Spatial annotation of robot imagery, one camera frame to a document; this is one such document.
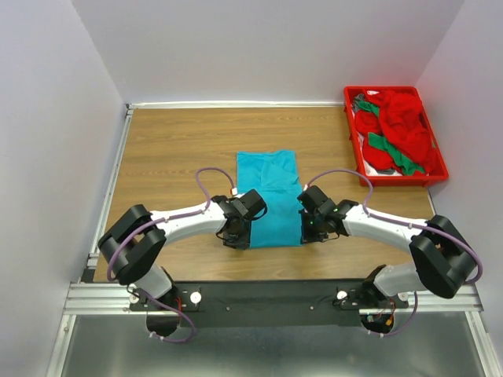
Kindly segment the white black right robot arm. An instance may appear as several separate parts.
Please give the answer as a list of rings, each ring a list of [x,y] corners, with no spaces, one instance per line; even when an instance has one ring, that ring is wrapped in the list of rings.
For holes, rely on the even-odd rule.
[[[302,243],[324,242],[330,234],[375,240],[410,254],[411,262],[377,266],[352,293],[363,307],[377,308],[403,292],[429,291],[450,299],[478,277],[480,261],[453,223],[403,218],[344,199],[335,203],[316,185],[298,196]]]

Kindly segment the teal t-shirt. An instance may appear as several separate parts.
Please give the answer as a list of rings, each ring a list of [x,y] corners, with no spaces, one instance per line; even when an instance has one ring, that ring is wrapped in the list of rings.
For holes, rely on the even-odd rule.
[[[266,203],[267,213],[251,225],[252,248],[301,245],[302,186],[293,151],[238,152],[237,189],[254,189]]]

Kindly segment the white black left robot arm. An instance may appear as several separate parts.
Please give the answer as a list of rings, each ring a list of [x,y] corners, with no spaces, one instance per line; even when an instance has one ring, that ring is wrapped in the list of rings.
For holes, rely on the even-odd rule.
[[[226,247],[245,250],[251,245],[252,223],[267,212],[265,200],[254,189],[231,197],[209,196],[202,204],[178,210],[149,211],[134,205],[97,242],[108,264],[107,280],[124,287],[133,284],[155,309],[168,309],[177,288],[156,264],[164,247],[212,234]]]

